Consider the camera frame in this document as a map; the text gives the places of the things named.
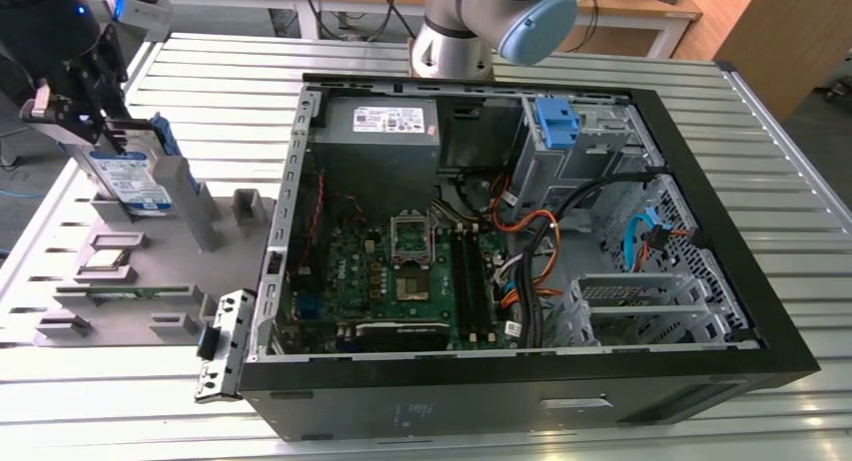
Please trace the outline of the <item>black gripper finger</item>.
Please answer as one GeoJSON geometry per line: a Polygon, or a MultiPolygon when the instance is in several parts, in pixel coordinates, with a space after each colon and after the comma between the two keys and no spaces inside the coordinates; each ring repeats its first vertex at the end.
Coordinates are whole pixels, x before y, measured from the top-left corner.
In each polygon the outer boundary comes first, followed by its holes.
{"type": "Polygon", "coordinates": [[[101,109],[91,83],[73,84],[72,95],[61,95],[45,80],[39,80],[35,95],[21,106],[19,116],[31,128],[57,142],[99,146],[111,142],[101,109]]]}
{"type": "Polygon", "coordinates": [[[93,145],[104,139],[112,152],[121,155],[127,143],[109,123],[129,119],[123,84],[128,81],[127,62],[115,27],[101,27],[95,45],[65,63],[72,94],[68,99],[79,110],[79,120],[93,145]]]}

